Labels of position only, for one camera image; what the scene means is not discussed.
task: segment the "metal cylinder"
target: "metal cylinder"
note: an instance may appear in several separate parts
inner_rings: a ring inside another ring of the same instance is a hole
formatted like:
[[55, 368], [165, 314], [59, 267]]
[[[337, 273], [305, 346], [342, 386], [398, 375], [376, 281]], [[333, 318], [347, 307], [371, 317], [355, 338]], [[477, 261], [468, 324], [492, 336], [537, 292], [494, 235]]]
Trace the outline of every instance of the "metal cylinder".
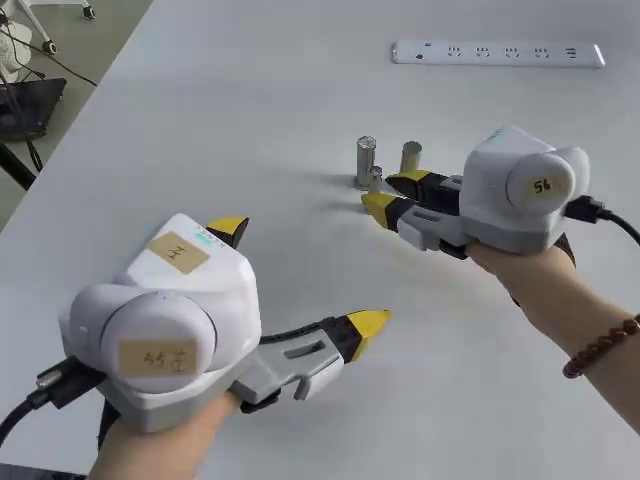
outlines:
[[369, 193], [380, 193], [382, 191], [382, 167], [374, 165], [369, 170], [371, 182], [369, 183]]
[[358, 165], [356, 171], [356, 188], [367, 190], [371, 183], [371, 167], [376, 160], [376, 139], [373, 137], [360, 137], [358, 146]]
[[402, 160], [400, 160], [400, 173], [417, 170], [420, 167], [420, 154], [422, 145], [418, 142], [407, 142], [402, 146]]

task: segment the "power outlet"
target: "power outlet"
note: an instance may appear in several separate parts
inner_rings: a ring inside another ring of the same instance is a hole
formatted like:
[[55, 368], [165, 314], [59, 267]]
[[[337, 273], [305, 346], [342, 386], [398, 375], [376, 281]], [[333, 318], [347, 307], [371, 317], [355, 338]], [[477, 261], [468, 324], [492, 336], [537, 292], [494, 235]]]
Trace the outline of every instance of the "power outlet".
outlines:
[[548, 68], [603, 68], [600, 48], [585, 42], [450, 42], [400, 40], [394, 63]]

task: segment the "black stand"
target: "black stand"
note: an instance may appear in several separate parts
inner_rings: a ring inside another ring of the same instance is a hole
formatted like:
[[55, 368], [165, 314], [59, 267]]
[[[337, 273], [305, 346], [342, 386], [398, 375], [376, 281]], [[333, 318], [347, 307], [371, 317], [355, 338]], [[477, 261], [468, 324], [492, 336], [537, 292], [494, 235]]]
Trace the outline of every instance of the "black stand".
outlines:
[[29, 190], [36, 180], [31, 170], [4, 143], [0, 143], [0, 167], [25, 190]]

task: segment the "floor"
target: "floor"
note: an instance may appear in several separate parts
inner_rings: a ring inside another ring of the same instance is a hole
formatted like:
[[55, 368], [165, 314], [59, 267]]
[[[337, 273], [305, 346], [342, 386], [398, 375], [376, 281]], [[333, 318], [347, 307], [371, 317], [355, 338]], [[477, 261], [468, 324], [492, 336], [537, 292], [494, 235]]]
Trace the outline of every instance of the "floor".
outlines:
[[[33, 11], [58, 46], [56, 58], [85, 77], [99, 82], [151, 1], [91, 0], [97, 16], [92, 22], [83, 18], [82, 10], [77, 5], [34, 6]], [[35, 29], [21, 13], [17, 13], [14, 19], [32, 30], [34, 45], [39, 46], [42, 43]], [[49, 78], [64, 77], [68, 81], [64, 98], [53, 113], [47, 135], [34, 142], [43, 162], [46, 163], [94, 87], [68, 74], [38, 53], [34, 53], [28, 66], [45, 73]], [[23, 144], [8, 145], [26, 165], [31, 167]], [[24, 194], [24, 190], [0, 170], [0, 229], [7, 223]]]

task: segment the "white table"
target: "white table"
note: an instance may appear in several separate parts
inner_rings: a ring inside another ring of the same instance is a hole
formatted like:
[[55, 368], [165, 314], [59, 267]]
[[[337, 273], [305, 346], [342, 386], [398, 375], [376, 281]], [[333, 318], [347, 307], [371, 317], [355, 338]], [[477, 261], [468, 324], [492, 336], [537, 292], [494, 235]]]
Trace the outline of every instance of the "white table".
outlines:
[[[585, 148], [592, 192], [640, 224], [640, 3], [376, 3], [154, 2], [0, 236], [1, 412], [61, 359], [56, 313], [82, 286], [175, 212], [246, 214], [266, 332], [362, 308], [394, 318], [317, 398], [234, 417], [203, 478], [637, 478], [637, 437], [562, 378], [565, 356], [496, 282], [380, 229], [351, 181], [360, 135], [385, 172], [416, 139], [424, 166], [453, 174], [512, 123]], [[589, 40], [608, 66], [398, 66], [401, 36]], [[569, 233], [591, 283], [639, 310], [631, 241], [608, 225]], [[0, 461], [86, 472], [101, 405], [30, 415]]]

